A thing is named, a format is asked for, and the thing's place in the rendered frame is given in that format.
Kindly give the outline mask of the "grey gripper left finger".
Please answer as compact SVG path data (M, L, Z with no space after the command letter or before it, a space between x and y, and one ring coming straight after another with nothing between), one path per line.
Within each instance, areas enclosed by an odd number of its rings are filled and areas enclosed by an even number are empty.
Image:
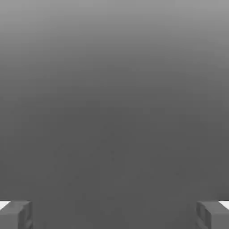
M0 229L34 229L33 202L14 200L0 208Z

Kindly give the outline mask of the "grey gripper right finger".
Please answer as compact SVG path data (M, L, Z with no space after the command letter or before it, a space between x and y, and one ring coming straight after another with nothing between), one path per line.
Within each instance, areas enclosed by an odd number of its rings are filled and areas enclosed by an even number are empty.
M198 201L195 229L229 229L229 201Z

